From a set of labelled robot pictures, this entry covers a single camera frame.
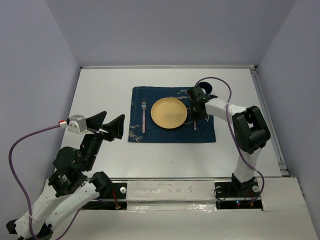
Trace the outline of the dark blue cup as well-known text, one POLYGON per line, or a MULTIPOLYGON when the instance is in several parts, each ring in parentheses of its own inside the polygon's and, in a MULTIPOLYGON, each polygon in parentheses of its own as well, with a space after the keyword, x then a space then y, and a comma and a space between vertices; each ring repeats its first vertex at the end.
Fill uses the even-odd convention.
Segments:
POLYGON ((206 95, 210 95, 212 93, 213 87, 210 83, 206 81, 201 81, 198 86, 205 91, 206 95))

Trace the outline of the pink handled knife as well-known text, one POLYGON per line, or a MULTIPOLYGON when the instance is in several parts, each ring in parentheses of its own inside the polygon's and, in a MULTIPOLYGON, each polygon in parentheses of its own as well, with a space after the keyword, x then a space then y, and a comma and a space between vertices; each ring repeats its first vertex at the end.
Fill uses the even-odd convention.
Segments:
POLYGON ((196 120, 193 121, 193 129, 195 131, 197 130, 197 121, 196 120))

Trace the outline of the yellow plate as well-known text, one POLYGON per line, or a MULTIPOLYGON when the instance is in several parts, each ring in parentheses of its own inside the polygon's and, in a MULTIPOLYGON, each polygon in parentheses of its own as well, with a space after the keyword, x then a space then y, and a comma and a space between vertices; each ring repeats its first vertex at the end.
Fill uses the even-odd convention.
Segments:
POLYGON ((175 129, 185 123, 188 110, 179 99, 165 97, 153 104, 150 114, 157 126, 164 129, 175 129))

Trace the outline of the blue fish placemat cloth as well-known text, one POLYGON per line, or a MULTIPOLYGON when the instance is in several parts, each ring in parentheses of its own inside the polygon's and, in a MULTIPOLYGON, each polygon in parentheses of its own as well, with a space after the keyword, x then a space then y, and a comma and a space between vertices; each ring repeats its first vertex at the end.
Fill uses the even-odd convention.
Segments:
POLYGON ((216 141, 214 117, 198 120, 197 130, 190 117, 190 87, 135 86, 132 89, 128 141, 131 143, 214 143, 216 141), (145 133, 142 133, 142 98, 146 98, 145 133), (184 124, 174 129, 156 125, 151 117, 153 104, 162 98, 175 98, 187 108, 184 124))

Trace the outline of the pink handled fork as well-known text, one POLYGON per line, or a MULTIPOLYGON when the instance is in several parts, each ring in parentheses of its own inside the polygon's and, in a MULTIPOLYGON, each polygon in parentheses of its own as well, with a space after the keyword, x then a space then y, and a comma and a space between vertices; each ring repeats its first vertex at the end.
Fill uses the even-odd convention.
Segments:
POLYGON ((147 109, 146 98, 142 98, 141 108, 142 108, 142 133, 144 134, 146 132, 146 109, 147 109))

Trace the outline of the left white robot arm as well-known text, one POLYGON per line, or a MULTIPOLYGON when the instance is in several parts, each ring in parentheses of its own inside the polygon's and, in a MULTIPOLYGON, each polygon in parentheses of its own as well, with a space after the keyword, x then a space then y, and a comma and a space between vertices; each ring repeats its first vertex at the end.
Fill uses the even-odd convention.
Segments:
POLYGON ((88 118, 73 115, 59 121, 57 125, 29 133, 13 143, 8 153, 8 163, 25 196, 27 212, 6 224, 11 235, 17 235, 19 240, 49 240, 66 218, 76 216, 88 202, 114 194, 113 182, 103 171, 94 173, 92 177, 85 175, 92 170, 102 142, 112 142, 123 137, 125 115, 121 114, 111 122, 104 123, 106 115, 106 111, 88 118), (57 128, 84 137, 78 149, 66 146, 58 151, 52 163, 54 173, 45 183, 38 199, 32 203, 14 169, 13 151, 22 140, 57 128))

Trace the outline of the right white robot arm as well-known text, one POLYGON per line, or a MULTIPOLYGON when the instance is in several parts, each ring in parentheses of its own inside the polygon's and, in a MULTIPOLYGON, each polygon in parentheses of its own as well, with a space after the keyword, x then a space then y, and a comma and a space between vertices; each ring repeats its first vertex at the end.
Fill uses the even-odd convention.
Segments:
POLYGON ((271 138, 261 110, 255 105, 237 106, 215 95, 206 95, 200 86, 190 88, 187 94, 192 120, 214 116, 227 122, 239 157, 226 189, 242 196, 253 186, 258 157, 271 138))

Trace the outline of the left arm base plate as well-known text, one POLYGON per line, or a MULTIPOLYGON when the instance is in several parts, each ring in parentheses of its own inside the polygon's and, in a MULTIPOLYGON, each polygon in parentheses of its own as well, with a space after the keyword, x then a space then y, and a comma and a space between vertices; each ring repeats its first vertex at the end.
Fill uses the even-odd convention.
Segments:
POLYGON ((116 181, 112 184, 112 190, 107 194, 95 197, 86 203, 82 210, 125 210, 127 208, 127 182, 116 181))

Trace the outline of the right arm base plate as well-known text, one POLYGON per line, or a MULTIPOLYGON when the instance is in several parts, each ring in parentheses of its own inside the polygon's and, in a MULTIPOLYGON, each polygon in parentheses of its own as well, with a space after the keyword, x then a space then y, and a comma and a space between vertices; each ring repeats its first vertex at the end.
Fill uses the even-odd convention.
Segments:
POLYGON ((215 182, 213 195, 217 210, 263 209, 260 188, 255 177, 239 182, 232 175, 230 181, 215 182))

